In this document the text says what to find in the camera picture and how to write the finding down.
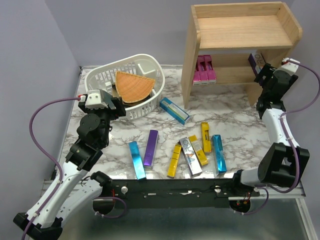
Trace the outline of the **silver toothpaste box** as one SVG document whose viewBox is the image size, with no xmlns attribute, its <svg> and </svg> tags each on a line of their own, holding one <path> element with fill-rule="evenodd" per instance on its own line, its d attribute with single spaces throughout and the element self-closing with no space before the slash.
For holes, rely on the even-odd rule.
<svg viewBox="0 0 320 240">
<path fill-rule="evenodd" d="M 183 137 L 179 140 L 179 142 L 182 147 L 183 156 L 187 162 L 187 165 L 190 171 L 190 176 L 191 177 L 199 176 L 202 173 L 202 168 L 189 138 Z"/>
</svg>

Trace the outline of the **purple toothpaste box with cloud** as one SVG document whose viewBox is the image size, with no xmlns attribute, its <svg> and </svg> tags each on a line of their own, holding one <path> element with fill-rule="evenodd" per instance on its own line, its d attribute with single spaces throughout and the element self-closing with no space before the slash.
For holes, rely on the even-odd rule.
<svg viewBox="0 0 320 240">
<path fill-rule="evenodd" d="M 266 64 L 265 59 L 260 52 L 252 52 L 248 57 L 248 61 L 255 76 L 260 73 Z"/>
</svg>

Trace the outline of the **pink toothpaste box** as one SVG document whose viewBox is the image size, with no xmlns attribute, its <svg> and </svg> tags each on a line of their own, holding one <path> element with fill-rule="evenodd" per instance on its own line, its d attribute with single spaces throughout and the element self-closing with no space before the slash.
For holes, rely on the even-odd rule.
<svg viewBox="0 0 320 240">
<path fill-rule="evenodd" d="M 205 58 L 203 55 L 199 55 L 197 57 L 197 67 L 198 67 L 201 85 L 208 85 L 209 78 L 206 70 Z"/>
<path fill-rule="evenodd" d="M 193 86 L 200 86 L 201 85 L 201 76 L 200 76 L 198 64 L 195 65 L 192 85 Z"/>
<path fill-rule="evenodd" d="M 213 85 L 217 82 L 216 72 L 212 65 L 211 55 L 204 55 L 205 69 L 208 77 L 208 83 Z"/>
</svg>

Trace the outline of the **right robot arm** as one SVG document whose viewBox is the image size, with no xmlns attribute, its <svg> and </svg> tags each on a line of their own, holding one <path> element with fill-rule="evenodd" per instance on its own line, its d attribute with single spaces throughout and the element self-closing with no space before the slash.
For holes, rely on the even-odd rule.
<svg viewBox="0 0 320 240">
<path fill-rule="evenodd" d="M 293 137 L 287 122 L 287 110 L 282 97 L 296 82 L 299 61 L 282 60 L 275 68 L 266 63 L 254 82 L 262 87 L 256 103 L 259 118 L 267 128 L 271 147 L 257 168 L 239 170 L 230 183 L 230 191 L 241 196 L 248 187 L 270 186 L 280 193 L 292 191 L 299 183 L 310 158 L 307 149 L 301 148 Z"/>
</svg>

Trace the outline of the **blue green toothpaste box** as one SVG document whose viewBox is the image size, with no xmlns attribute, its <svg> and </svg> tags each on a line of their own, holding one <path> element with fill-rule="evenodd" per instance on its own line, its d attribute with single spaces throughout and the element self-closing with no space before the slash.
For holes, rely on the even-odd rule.
<svg viewBox="0 0 320 240">
<path fill-rule="evenodd" d="M 183 109 L 167 97 L 160 100 L 159 106 L 182 125 L 185 125 L 190 119 L 190 116 Z"/>
</svg>

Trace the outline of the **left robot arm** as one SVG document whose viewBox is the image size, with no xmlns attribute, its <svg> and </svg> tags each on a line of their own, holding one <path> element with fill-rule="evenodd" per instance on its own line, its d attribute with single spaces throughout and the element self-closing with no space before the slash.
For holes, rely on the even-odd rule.
<svg viewBox="0 0 320 240">
<path fill-rule="evenodd" d="M 78 139 L 70 147 L 63 165 L 45 152 L 57 166 L 58 175 L 31 209 L 14 217 L 14 223 L 23 230 L 22 239 L 30 236 L 34 240 L 57 240 L 69 217 L 91 200 L 124 202 L 115 196 L 112 179 L 100 171 L 93 173 L 81 190 L 71 194 L 109 145 L 110 122 L 126 116 L 122 99 L 102 89 L 89 90 L 76 100 L 85 113 L 76 130 Z"/>
</svg>

